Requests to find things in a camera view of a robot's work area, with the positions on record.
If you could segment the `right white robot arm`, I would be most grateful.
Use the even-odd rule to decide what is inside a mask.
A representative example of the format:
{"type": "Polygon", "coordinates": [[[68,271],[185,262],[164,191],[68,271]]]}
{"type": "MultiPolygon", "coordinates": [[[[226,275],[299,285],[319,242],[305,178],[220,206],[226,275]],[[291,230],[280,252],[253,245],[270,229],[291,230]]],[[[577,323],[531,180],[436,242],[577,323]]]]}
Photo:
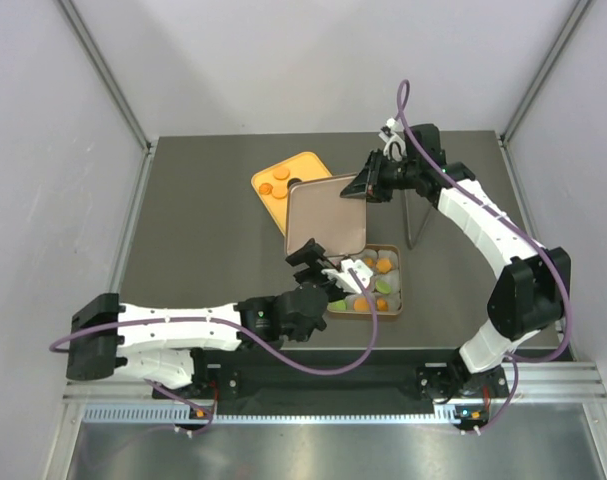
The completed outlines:
{"type": "Polygon", "coordinates": [[[559,320],[571,321],[570,257],[521,231],[467,166],[448,163],[435,125],[404,129],[389,119],[379,136],[384,147],[369,154],[342,197],[383,203],[396,191],[416,192],[463,232],[496,277],[487,321],[448,363],[452,388],[473,395],[485,385],[486,373],[524,341],[559,320]]]}

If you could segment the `metal tongs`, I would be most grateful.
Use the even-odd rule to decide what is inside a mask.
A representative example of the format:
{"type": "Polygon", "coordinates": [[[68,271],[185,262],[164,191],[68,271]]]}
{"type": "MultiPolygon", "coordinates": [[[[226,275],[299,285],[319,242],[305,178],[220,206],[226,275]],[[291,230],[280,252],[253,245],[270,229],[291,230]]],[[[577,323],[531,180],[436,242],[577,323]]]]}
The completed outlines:
{"type": "Polygon", "coordinates": [[[428,225],[432,205],[428,200],[411,191],[403,192],[404,231],[407,247],[414,249],[428,225]]]}

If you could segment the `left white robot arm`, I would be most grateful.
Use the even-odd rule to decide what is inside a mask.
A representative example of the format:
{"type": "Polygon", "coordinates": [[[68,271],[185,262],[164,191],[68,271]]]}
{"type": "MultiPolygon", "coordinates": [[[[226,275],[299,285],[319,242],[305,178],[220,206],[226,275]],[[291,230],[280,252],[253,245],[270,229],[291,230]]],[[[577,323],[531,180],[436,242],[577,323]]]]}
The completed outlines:
{"type": "Polygon", "coordinates": [[[315,240],[286,261],[296,269],[296,288],[217,307],[141,307],[121,302],[116,293],[98,295],[72,317],[64,349],[67,379],[120,374],[195,397],[209,387],[210,374],[200,365],[206,350],[261,344],[278,349],[285,341],[308,341],[326,328],[329,304],[354,292],[356,270],[349,258],[332,262],[315,240]]]}

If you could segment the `green cookie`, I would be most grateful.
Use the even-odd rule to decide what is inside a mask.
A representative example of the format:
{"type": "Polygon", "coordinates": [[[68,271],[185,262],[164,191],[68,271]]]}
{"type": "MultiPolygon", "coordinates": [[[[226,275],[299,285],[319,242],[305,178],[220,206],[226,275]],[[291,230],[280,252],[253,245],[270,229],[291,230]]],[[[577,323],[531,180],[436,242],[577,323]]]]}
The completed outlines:
{"type": "Polygon", "coordinates": [[[343,300],[339,300],[336,302],[332,302],[328,308],[330,310],[335,310],[335,311],[345,311],[347,309],[347,305],[343,300]]]}
{"type": "Polygon", "coordinates": [[[390,284],[381,279],[375,281],[375,290],[383,295],[389,295],[392,292],[390,284]]]}

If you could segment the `gold tin lid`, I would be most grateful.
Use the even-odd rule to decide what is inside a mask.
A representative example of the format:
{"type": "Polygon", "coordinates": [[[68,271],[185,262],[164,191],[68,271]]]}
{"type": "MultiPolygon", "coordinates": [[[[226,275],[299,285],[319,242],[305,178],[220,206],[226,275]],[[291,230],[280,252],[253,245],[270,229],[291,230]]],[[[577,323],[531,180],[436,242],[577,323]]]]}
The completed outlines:
{"type": "Polygon", "coordinates": [[[325,249],[327,257],[360,253],[366,246],[367,203],[342,198],[356,174],[299,182],[289,189],[285,253],[299,250],[308,240],[325,249]]]}

